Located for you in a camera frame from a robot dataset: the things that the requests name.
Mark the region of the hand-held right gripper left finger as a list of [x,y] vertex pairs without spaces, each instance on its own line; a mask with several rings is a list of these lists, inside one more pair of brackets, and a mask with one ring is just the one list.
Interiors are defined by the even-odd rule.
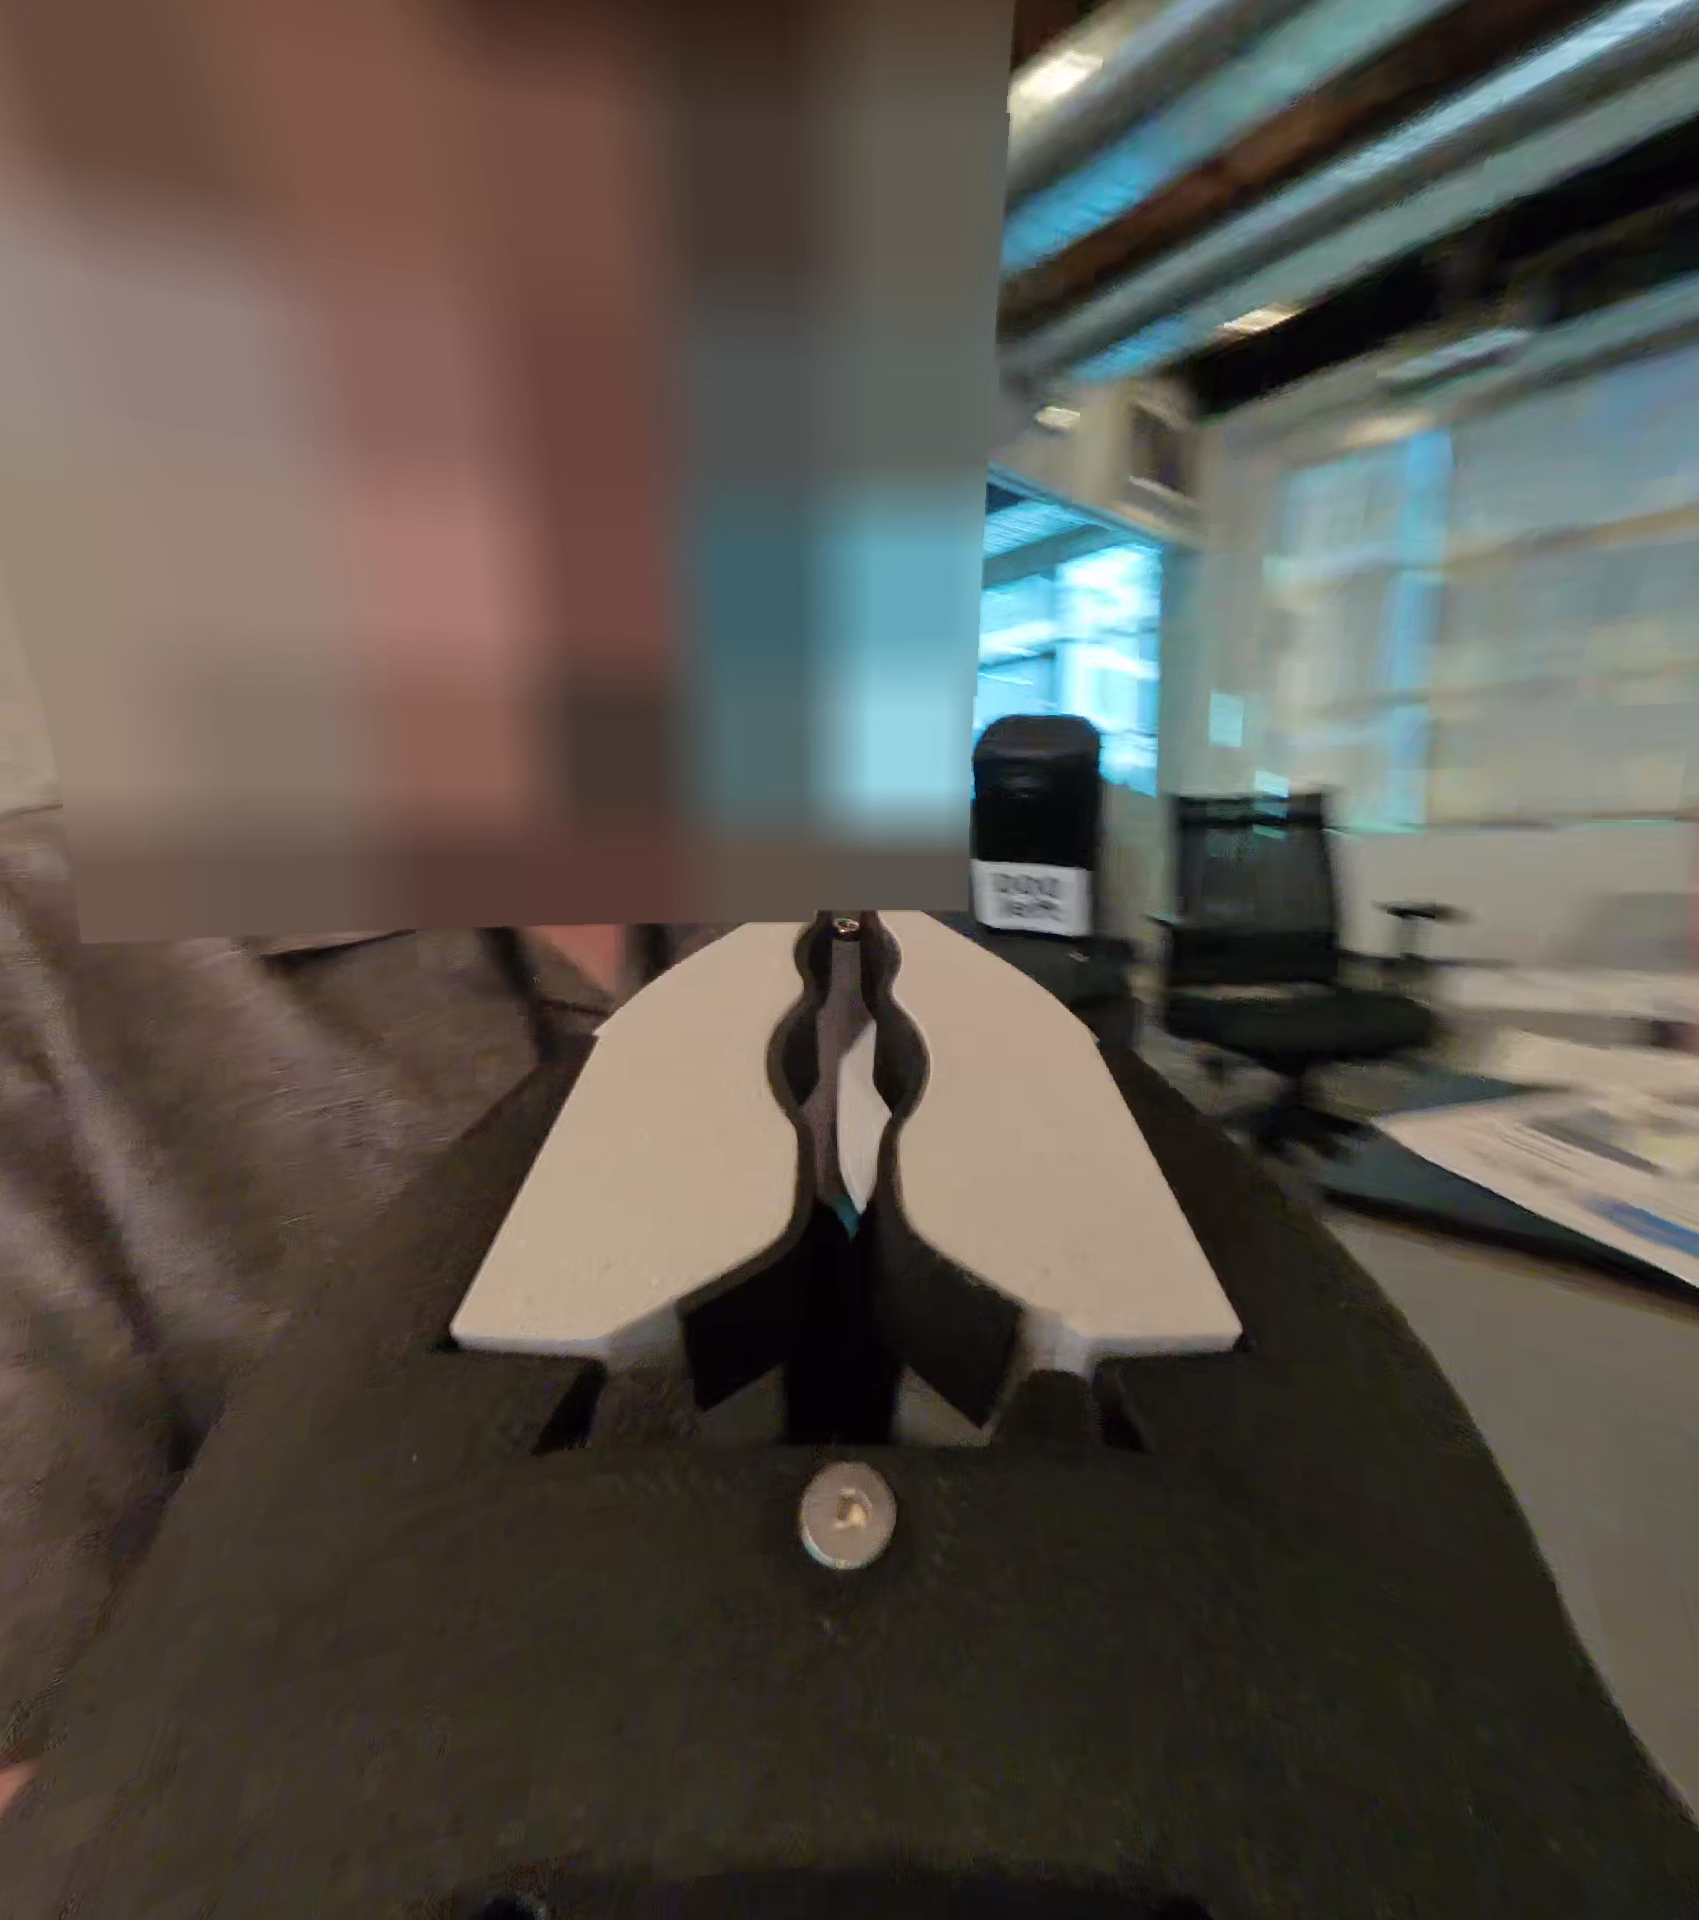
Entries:
[[463,1352],[781,1363],[813,1283],[801,1105],[835,924],[741,924],[603,1025],[451,1315]]

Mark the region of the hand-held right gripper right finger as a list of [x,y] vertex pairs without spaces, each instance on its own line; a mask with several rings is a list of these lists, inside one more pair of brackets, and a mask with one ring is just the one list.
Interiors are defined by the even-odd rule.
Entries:
[[919,912],[861,924],[861,1230],[921,1375],[1091,1375],[1243,1336],[1091,1030]]

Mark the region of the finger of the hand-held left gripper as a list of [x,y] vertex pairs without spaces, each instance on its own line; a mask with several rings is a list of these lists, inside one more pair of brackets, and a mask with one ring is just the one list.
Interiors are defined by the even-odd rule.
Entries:
[[891,1110],[877,1086],[877,1035],[843,1047],[831,1082],[827,1171],[839,1212],[861,1215],[875,1191],[881,1142]]

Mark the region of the dark teal folder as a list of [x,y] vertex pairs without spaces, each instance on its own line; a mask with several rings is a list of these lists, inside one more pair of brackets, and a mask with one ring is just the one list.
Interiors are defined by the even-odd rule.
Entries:
[[1670,1283],[1654,1264],[1559,1225],[1481,1184],[1401,1145],[1369,1119],[1309,1171],[1323,1201],[1379,1221],[1451,1236],[1533,1260],[1553,1260],[1610,1280]]

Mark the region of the white blue printed sheets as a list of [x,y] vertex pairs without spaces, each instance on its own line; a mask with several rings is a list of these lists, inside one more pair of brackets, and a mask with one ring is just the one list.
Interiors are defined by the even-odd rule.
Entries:
[[1699,1294],[1699,1053],[1503,1034],[1493,1091],[1379,1115],[1381,1137]]

